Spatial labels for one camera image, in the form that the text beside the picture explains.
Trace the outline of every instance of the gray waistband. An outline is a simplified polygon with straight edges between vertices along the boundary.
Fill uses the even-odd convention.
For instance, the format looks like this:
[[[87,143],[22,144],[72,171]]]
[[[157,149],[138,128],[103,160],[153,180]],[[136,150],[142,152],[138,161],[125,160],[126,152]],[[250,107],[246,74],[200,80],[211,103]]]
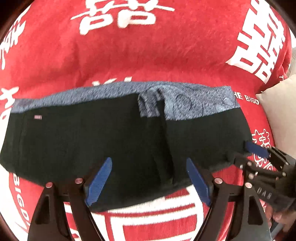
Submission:
[[[12,113],[49,106],[67,106],[87,101],[139,94],[141,116],[159,116],[156,102],[164,100],[167,120],[193,119],[239,108],[230,86],[208,87],[175,82],[116,82],[96,87],[81,87],[42,99],[16,99]]]

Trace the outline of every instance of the red blanket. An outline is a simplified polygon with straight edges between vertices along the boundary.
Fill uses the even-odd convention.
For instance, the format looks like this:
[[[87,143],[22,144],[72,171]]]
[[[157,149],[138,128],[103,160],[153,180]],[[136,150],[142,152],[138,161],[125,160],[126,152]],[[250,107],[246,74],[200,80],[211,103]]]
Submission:
[[[162,80],[230,85],[253,141],[270,147],[271,129],[255,94],[286,78],[291,36],[264,0],[36,0],[15,21],[0,51],[0,146],[14,98],[114,81]],[[273,169],[266,159],[251,159]],[[243,182],[235,167],[214,176]],[[0,177],[0,212],[17,238],[26,240],[43,188],[2,167]],[[79,240],[71,208],[65,207]],[[207,211],[190,186],[94,218],[106,240],[181,241],[197,234]],[[230,205],[220,240],[231,215]]]

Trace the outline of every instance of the beige pillow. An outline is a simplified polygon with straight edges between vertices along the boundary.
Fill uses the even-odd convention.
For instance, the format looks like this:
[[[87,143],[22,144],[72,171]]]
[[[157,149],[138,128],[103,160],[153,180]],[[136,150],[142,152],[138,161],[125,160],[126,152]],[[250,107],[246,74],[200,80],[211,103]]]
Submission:
[[[256,95],[278,149],[296,158],[296,74]]]

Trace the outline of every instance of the blue rubber pad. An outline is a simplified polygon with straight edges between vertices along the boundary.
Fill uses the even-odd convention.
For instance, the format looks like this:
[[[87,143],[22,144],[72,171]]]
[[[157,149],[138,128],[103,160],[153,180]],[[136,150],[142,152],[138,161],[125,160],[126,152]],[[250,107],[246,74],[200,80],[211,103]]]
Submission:
[[[108,157],[88,187],[87,198],[85,199],[85,203],[88,207],[98,200],[111,170],[112,159]]]
[[[198,196],[200,197],[200,200],[207,206],[210,206],[210,189],[190,158],[186,160],[186,170],[192,181],[192,184],[195,187],[196,192],[198,193]]]
[[[259,157],[262,158],[268,158],[269,157],[269,152],[265,147],[261,147],[253,142],[246,142],[245,143],[245,149],[249,152],[249,153],[254,153]]]

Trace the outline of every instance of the hand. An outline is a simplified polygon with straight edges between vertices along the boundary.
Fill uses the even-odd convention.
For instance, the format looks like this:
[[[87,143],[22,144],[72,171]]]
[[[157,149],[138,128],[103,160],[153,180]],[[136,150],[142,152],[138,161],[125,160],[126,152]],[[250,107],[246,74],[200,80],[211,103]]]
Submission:
[[[283,232],[288,232],[296,220],[296,211],[275,213],[273,219],[284,225]]]
[[[265,208],[265,215],[269,227],[271,227],[271,218],[284,225],[283,232],[288,232],[296,220],[296,211],[286,211],[274,213],[271,206],[267,205]]]

